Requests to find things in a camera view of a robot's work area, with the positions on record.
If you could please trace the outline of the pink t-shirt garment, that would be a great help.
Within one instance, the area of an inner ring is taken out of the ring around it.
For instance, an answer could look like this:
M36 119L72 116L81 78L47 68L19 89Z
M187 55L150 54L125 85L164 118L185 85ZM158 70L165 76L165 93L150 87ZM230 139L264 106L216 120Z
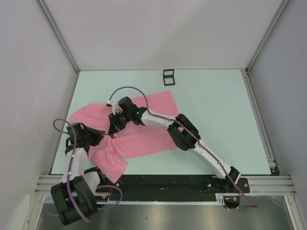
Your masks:
M179 114L171 91L160 92L132 99L137 106L146 106L156 113L177 116ZM109 130L109 114L111 109L105 104L91 104L73 113L70 123L83 123L86 126L102 131ZM135 125L129 122L125 129L118 132L117 139L104 136L100 144L90 147L89 160L113 183L124 173L126 159L134 159L176 148L168 132L153 126Z

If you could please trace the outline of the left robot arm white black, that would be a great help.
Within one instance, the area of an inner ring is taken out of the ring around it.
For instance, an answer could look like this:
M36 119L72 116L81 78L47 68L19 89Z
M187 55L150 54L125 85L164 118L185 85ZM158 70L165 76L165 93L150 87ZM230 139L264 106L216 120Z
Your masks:
M51 196L64 226L81 219L89 222L90 216L98 211L94 194L106 186L106 180L98 167L86 169L90 147L101 142L105 131L87 127L83 123L73 123L67 126L67 134L66 171L61 182L51 187Z

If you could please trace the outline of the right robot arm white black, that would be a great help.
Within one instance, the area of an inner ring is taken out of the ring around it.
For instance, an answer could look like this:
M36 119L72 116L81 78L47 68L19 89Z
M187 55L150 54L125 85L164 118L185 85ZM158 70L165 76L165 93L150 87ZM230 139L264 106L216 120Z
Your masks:
M215 175L221 179L221 186L226 192L233 192L238 188L241 173L219 158L204 143L198 129L185 115L158 114L148 107L138 107L129 97L124 97L118 102L109 100L107 107L112 109L112 113L108 116L110 121L108 134L110 136L125 129L129 122L137 126L153 126L164 129L179 149L191 151L215 172Z

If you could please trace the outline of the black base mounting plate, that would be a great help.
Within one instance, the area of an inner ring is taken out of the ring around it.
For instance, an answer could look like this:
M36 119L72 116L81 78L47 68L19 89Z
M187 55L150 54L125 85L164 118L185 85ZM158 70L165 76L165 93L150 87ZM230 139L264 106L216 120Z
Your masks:
M101 185L113 185L109 179L102 181ZM227 184L222 180L222 187L213 189L203 189L196 186L181 188L152 188L129 186L121 189L116 188L100 188L97 189L96 200L118 201L120 199L120 191L123 193L122 201L213 201L216 194L238 194L239 191L235 186Z

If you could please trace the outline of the black square frame stand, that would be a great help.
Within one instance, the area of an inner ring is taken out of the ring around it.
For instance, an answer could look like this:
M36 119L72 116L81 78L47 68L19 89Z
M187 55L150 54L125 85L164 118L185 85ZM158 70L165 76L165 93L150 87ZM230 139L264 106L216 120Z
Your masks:
M175 74L174 69L164 69L163 70L164 86L173 86L176 84L174 74Z

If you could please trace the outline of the left corner aluminium post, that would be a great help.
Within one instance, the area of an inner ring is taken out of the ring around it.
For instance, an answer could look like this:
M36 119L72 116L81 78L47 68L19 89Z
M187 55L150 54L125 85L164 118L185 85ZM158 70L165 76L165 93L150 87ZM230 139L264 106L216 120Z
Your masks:
M62 49L62 51L64 52L64 55L66 56L66 58L68 59L71 67L74 69L75 73L79 73L80 69L71 53L71 50L69 49L69 46L67 45L54 17L52 16L52 13L49 9L49 7L46 4L45 0L36 0L35 1L40 9L40 11L42 12L46 22L48 23L53 35L55 36L60 48Z

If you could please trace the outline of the corner aluminium post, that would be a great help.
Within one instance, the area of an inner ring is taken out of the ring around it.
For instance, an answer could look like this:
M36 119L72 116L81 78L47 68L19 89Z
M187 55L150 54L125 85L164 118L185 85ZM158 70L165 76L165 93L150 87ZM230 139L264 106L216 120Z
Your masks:
M246 67L246 73L249 73L252 68L254 67L256 61L258 60L259 56L261 55L263 49L265 48L266 44L268 43L270 37L272 36L274 30L277 27L277 24L281 20L283 13L286 11L288 5L291 3L291 0L282 0L280 5L278 6L278 9L276 13L274 14L271 22L269 23L268 28L266 29L256 51L254 52L250 62L248 63Z
M80 69L71 53L71 50L69 49L69 46L67 45L54 17L52 16L52 13L49 9L49 7L46 4L45 0L36 0L35 1L40 9L40 11L42 12L46 22L48 23L53 35L55 36L60 48L62 49L62 51L64 52L64 55L66 56L66 58L68 59L71 67L74 69L75 73L79 73Z

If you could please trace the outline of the front aluminium frame rail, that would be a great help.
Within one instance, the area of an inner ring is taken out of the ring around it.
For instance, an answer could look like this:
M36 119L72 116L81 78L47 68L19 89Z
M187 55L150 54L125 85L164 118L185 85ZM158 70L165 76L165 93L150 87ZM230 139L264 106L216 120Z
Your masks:
M39 194L48 194L60 183L59 175L41 175L35 188ZM152 188L183 188L196 186L203 189L222 187L222 180L212 175L123 175L113 184L121 189L129 186ZM295 195L290 176L241 176L238 187L253 195Z

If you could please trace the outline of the aluminium frame rail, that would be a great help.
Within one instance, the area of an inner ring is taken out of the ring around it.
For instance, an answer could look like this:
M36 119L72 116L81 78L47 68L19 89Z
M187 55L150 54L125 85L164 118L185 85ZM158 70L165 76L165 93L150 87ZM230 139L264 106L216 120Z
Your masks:
M241 69L242 78L248 93L248 97L250 100L250 104L256 119L257 127L260 133L260 138L264 147L264 151L266 153L266 157L268 160L269 167L271 169L278 168L278 163L272 148L271 140L269 138L267 128L264 123L264 119L260 110L260 106L250 79L248 72L245 69Z
M60 183L59 175L41 175L35 188L39 194L48 194ZM222 180L212 175L123 175L113 184L121 189L129 186L152 188L183 188L196 186L203 189L222 187ZM238 187L253 195L295 195L290 176L241 176Z

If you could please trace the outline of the right aluminium frame rail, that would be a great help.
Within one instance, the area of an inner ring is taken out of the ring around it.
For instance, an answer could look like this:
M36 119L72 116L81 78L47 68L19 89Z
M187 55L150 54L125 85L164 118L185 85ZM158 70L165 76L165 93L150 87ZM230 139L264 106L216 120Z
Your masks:
M269 167L271 169L278 168L278 163L272 148L271 140L269 138L267 128L264 123L264 119L260 110L260 106L250 79L248 72L245 69L241 69L242 78L248 93L248 97L250 100L250 104L256 119L257 127L260 133L260 138L264 147L264 151L266 153L266 157L268 160Z

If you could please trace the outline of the right corner aluminium post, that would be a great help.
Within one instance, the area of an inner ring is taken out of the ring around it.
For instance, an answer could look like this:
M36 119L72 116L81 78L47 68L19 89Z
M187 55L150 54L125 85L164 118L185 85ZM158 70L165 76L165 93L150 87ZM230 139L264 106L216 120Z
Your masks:
M281 20L283 13L286 11L288 5L291 3L291 0L282 0L280 5L278 6L278 9L276 13L274 14L271 22L269 23L268 28L266 29L256 51L254 52L250 62L248 63L246 67L246 73L249 73L252 68L254 67L256 61L258 60L259 56L261 55L263 49L265 48L266 44L268 43L270 37L272 36L274 30L277 27L277 24Z

